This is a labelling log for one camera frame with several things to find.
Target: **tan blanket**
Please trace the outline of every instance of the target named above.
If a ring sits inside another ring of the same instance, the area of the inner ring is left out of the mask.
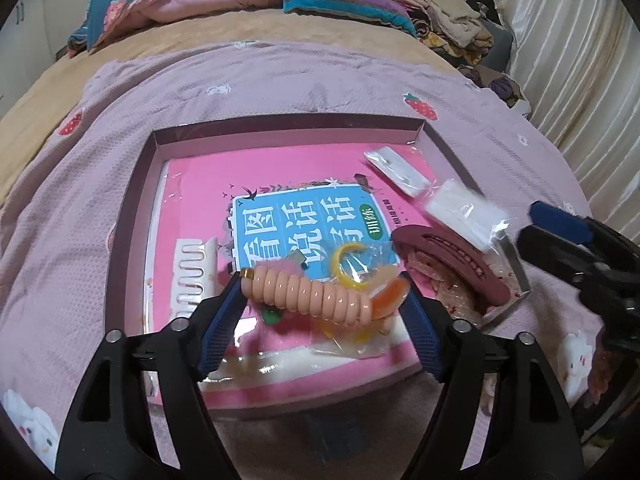
[[[78,103],[87,80],[105,63],[175,52],[206,43],[239,40],[308,41],[341,46],[456,72],[414,38],[391,28],[279,9],[228,12],[139,32],[91,54],[51,66],[0,120],[0,204],[50,133]]]

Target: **plastic packaging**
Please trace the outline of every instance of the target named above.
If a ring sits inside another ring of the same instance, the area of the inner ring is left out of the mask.
[[[511,264],[498,245],[496,251],[484,254],[482,259],[509,289],[510,297],[501,306],[486,304],[455,270],[428,254],[411,252],[405,265],[420,288],[433,290],[435,299],[443,304],[451,317],[466,319],[482,328],[503,314],[522,295]]]
[[[425,193],[433,184],[389,146],[365,152],[365,158],[378,168],[398,189],[411,198]]]
[[[507,213],[497,205],[453,179],[432,182],[388,146],[364,156],[418,208],[483,253],[491,250],[498,232],[509,225]]]
[[[310,348],[320,354],[353,359],[378,357],[389,350],[389,334],[397,319],[398,316],[389,316],[359,328],[314,319],[311,324]]]
[[[303,275],[300,264],[289,256],[266,260],[255,267],[243,267],[240,270],[242,293],[257,305],[322,317],[336,324],[366,326],[372,319],[396,311],[410,286],[407,280],[398,276],[398,268],[393,264],[368,267],[365,280],[364,274],[353,264],[350,264],[353,272],[348,274],[343,270],[341,260],[351,252],[366,253],[367,247],[359,242],[348,242],[336,248],[332,253],[328,280],[310,280]],[[302,255],[300,250],[292,254],[296,253]]]
[[[486,253],[509,225],[507,213],[484,197],[449,179],[434,189],[424,211]]]
[[[372,298],[374,318],[376,312],[385,317],[373,319],[366,326],[345,326],[329,320],[315,319],[312,323],[310,348],[315,352],[350,358],[370,358],[389,350],[388,335],[393,330],[399,305],[408,294],[394,282],[406,282],[399,278],[398,258],[391,243],[345,244],[325,247],[332,254],[328,265],[332,280],[366,292]],[[385,307],[376,308],[376,300]]]

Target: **pile of clothes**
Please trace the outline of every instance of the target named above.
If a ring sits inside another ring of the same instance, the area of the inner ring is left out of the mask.
[[[395,0],[411,17],[421,43],[453,66],[476,65],[494,46],[481,13],[464,0]]]
[[[394,0],[283,0],[282,10],[287,14],[297,12],[373,23],[397,28],[417,38],[411,18]]]
[[[520,86],[506,74],[492,70],[491,68],[476,66],[460,66],[458,71],[478,88],[491,89],[509,108],[516,107],[517,111],[526,116],[531,108],[528,101],[522,95]]]

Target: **white curtain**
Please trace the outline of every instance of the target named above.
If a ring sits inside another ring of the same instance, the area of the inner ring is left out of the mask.
[[[510,75],[594,218],[640,242],[640,32],[620,0],[502,0]]]

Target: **white comb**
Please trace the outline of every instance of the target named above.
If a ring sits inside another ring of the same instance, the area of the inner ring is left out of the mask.
[[[217,273],[217,238],[206,243],[194,238],[178,238],[175,241],[169,321],[189,317],[202,300],[215,296]]]

